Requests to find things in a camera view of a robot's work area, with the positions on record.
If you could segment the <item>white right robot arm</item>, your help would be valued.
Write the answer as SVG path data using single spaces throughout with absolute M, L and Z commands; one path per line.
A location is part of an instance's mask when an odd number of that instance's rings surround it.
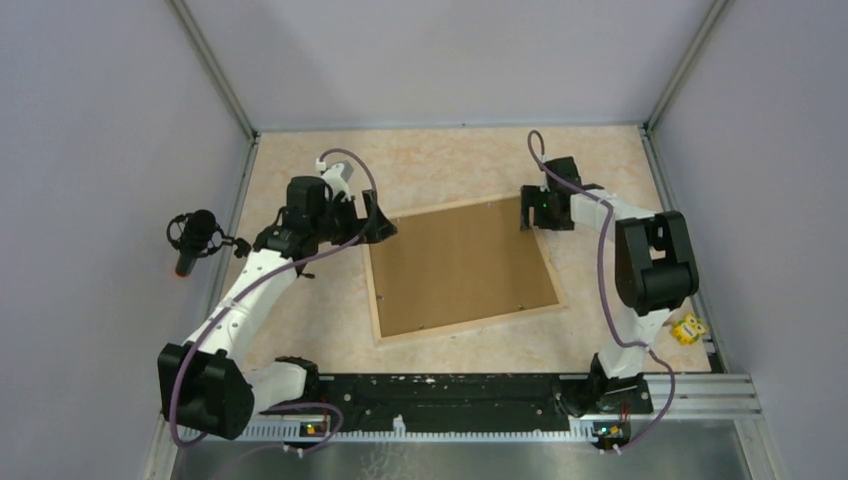
M 662 324 L 699 288 L 699 273 L 685 216 L 632 205 L 597 185 L 583 185 L 571 157 L 536 158 L 541 186 L 520 190 L 520 227 L 595 230 L 601 308 L 612 335 L 597 353 L 583 396 L 612 412 L 636 390 Z

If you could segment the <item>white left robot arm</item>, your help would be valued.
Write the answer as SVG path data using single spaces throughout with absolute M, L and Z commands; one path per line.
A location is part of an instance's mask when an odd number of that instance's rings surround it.
M 359 217 L 345 179 L 293 178 L 285 205 L 257 235 L 240 275 L 212 314 L 185 341 L 163 347 L 157 358 L 162 414 L 177 445 L 186 443 L 181 427 L 234 440 L 254 416 L 277 405 L 302 414 L 317 407 L 321 388 L 314 363 L 279 357 L 254 370 L 240 364 L 272 307 L 308 263 L 396 234 L 377 190 L 362 196 L 366 214 Z M 330 252 L 320 252 L 324 244 Z

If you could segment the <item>black microphone on stand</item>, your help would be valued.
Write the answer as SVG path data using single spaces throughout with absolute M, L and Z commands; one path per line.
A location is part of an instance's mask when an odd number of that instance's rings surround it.
M 178 252 L 175 274 L 188 277 L 199 259 L 215 255 L 223 247 L 231 247 L 236 258 L 244 258 L 251 251 L 250 243 L 228 235 L 209 210 L 179 214 L 166 226 L 166 238 Z

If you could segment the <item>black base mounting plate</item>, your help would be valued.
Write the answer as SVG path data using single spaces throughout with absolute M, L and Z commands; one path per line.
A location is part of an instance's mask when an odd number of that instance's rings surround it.
M 320 417 L 337 407 L 344 433 L 387 432 L 396 418 L 411 433 L 553 432 L 655 410 L 645 381 L 593 400 L 586 375 L 557 373 L 325 374 L 299 401 Z

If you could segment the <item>small yellow object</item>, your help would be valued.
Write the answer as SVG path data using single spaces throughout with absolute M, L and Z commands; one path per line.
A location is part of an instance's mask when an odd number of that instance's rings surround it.
M 670 331 L 680 345 L 695 344 L 708 332 L 708 327 L 694 313 L 689 313 L 676 321 Z

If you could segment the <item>aluminium front rail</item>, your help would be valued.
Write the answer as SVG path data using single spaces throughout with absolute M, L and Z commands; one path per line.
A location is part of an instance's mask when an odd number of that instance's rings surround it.
M 154 439 L 148 479 L 238 478 L 759 478 L 749 458 L 761 406 L 739 374 L 650 374 L 654 412 L 574 417 L 565 431 L 344 433 L 306 410 L 267 412 L 236 439 L 210 436 L 187 450 L 166 427 Z

